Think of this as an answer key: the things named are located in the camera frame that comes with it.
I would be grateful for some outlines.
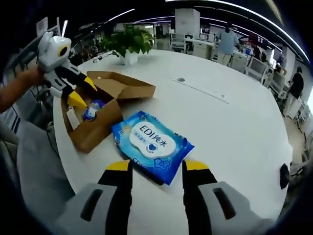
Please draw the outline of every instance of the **open cardboard box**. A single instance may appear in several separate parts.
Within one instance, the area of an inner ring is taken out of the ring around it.
[[[61,101],[62,113],[67,132],[75,147],[85,153],[92,151],[103,139],[111,133],[111,127],[123,121],[118,99],[132,99],[153,97],[156,87],[124,76],[116,72],[88,71],[87,76],[92,79],[98,92],[76,88],[76,92],[89,105],[92,100],[100,99],[105,106],[97,111],[92,121],[83,121],[85,109],[75,107],[75,114],[80,121],[79,126],[73,130],[67,118],[68,105],[66,100]]]

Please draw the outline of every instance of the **green plant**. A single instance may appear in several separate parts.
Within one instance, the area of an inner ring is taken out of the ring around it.
[[[115,31],[110,37],[102,42],[105,50],[112,50],[113,54],[119,57],[117,52],[125,57],[126,50],[130,53],[149,53],[153,45],[152,36],[146,30],[140,28],[126,27],[125,31]]]

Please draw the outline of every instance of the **office worker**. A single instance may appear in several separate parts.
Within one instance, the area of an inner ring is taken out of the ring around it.
[[[283,110],[284,116],[286,116],[294,100],[298,99],[302,93],[304,82],[303,82],[301,67],[297,68],[297,72],[293,76],[292,81],[291,82],[289,81],[289,83],[291,84],[291,87],[290,87],[289,95],[288,95],[288,98],[287,98],[287,101]]]
[[[218,62],[227,66],[230,57],[233,54],[234,46],[237,46],[238,49],[241,48],[237,35],[232,31],[232,24],[227,23],[225,31],[220,32],[216,36],[216,39],[220,39]]]

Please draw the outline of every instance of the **black cable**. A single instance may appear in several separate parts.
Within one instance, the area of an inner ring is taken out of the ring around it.
[[[53,150],[53,152],[60,158],[60,155],[59,155],[59,153],[54,149],[54,147],[52,146],[52,142],[51,142],[51,139],[50,139],[50,136],[49,136],[49,133],[48,133],[48,131],[45,131],[46,133],[47,133],[47,136],[48,136],[48,140],[49,140],[49,143],[50,143],[50,146],[51,146],[51,148],[52,148],[52,150]]]

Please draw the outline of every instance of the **black shirt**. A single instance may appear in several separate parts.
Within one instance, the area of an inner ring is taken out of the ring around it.
[[[292,94],[296,99],[298,99],[301,95],[304,86],[302,75],[297,72],[293,76],[292,82],[293,84],[290,88],[290,94]]]

